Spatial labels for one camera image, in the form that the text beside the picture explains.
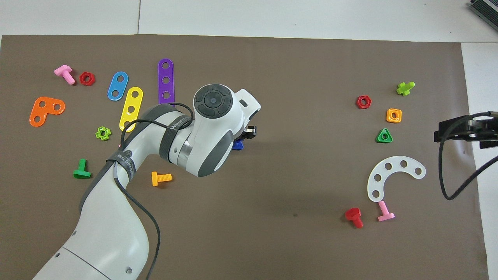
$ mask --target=lime green nut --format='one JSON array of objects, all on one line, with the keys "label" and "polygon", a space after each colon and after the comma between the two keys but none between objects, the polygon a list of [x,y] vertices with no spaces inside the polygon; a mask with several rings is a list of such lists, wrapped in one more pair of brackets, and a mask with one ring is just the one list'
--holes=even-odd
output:
[{"label": "lime green nut", "polygon": [[107,141],[109,140],[109,135],[111,135],[111,130],[106,128],[106,127],[99,127],[97,129],[97,132],[95,133],[95,136],[102,140],[102,141]]},{"label": "lime green nut", "polygon": [[401,83],[398,85],[398,89],[396,92],[398,94],[402,94],[403,96],[407,96],[410,94],[410,90],[415,86],[414,82],[409,82],[408,84]]},{"label": "lime green nut", "polygon": [[85,171],[85,167],[87,165],[87,160],[82,158],[78,163],[78,169],[73,171],[73,177],[76,179],[88,179],[92,174],[90,172]]}]

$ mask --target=yellow plastic strip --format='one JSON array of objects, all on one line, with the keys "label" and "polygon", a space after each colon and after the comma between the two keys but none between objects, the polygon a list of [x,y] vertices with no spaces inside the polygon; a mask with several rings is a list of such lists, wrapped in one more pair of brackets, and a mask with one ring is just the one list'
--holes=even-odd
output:
[{"label": "yellow plastic strip", "polygon": [[[132,122],[138,118],[140,105],[142,104],[143,91],[139,87],[132,87],[126,94],[124,101],[123,113],[121,114],[120,129],[123,131],[128,122]],[[136,124],[132,124],[126,132],[132,132]]]}]

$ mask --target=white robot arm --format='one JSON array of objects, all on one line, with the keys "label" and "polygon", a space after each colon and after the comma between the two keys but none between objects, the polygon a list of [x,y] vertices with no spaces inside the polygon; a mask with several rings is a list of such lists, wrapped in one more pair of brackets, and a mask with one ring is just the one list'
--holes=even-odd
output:
[{"label": "white robot arm", "polygon": [[123,146],[96,175],[80,203],[80,219],[66,243],[35,280],[135,280],[147,261],[149,243],[139,218],[118,188],[126,188],[149,154],[198,176],[220,168],[249,120],[261,109],[246,90],[234,93],[220,84],[194,96],[195,120],[170,104],[160,104],[139,123]]}]

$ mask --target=pink bolt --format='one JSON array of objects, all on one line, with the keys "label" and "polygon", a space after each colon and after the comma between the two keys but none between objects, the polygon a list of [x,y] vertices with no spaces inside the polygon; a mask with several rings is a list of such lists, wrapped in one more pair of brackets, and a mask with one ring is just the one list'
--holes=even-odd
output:
[{"label": "pink bolt", "polygon": [[69,74],[69,72],[71,72],[71,71],[73,71],[73,69],[71,69],[71,67],[64,64],[61,67],[55,69],[54,73],[55,73],[55,75],[57,75],[59,77],[62,76],[68,84],[74,85],[74,83],[76,83],[76,81],[73,79],[71,74]]},{"label": "pink bolt", "polygon": [[383,200],[379,201],[378,205],[380,206],[380,210],[382,211],[382,216],[377,218],[379,222],[394,218],[394,214],[389,213],[389,210],[387,209]]}]

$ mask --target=blue object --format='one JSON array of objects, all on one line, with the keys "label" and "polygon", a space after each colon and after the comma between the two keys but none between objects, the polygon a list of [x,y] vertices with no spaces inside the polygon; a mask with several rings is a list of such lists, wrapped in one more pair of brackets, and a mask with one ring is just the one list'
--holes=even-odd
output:
[{"label": "blue object", "polygon": [[[111,84],[109,85],[109,89],[107,90],[107,97],[112,101],[118,101],[125,94],[126,86],[128,85],[128,74],[120,71],[114,74]],[[113,92],[117,91],[118,95],[113,96]]]},{"label": "blue object", "polygon": [[244,144],[242,144],[242,140],[237,140],[234,142],[232,146],[232,150],[242,150],[244,148]]}]

